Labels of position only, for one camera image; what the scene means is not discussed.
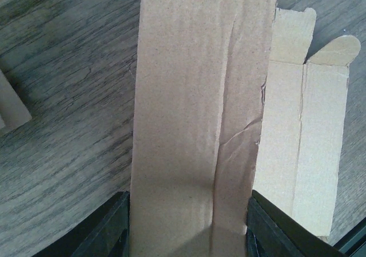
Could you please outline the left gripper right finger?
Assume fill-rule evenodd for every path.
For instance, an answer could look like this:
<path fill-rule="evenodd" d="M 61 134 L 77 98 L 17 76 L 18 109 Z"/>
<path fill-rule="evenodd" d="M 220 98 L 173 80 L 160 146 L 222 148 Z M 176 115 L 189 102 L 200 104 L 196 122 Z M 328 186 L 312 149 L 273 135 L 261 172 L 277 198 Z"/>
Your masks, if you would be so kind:
<path fill-rule="evenodd" d="M 346 256 L 295 222 L 256 190 L 248 202 L 248 256 Z"/>

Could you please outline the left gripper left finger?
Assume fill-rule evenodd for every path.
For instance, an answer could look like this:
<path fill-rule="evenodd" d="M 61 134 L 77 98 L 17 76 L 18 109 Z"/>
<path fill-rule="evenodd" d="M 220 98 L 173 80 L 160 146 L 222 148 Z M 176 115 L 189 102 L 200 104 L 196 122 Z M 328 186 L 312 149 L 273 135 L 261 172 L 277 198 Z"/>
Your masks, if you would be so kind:
<path fill-rule="evenodd" d="M 117 192 L 35 256 L 129 256 L 130 193 Z"/>

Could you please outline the cardboard box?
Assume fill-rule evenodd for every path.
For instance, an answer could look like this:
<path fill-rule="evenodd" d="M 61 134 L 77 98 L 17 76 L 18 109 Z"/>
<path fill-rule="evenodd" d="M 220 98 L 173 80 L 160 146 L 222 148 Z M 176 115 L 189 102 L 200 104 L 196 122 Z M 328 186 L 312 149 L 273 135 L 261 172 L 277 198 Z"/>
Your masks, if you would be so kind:
<path fill-rule="evenodd" d="M 248 256 L 253 190 L 329 235 L 361 44 L 308 56 L 315 23 L 276 0 L 141 0 L 131 256 Z"/>

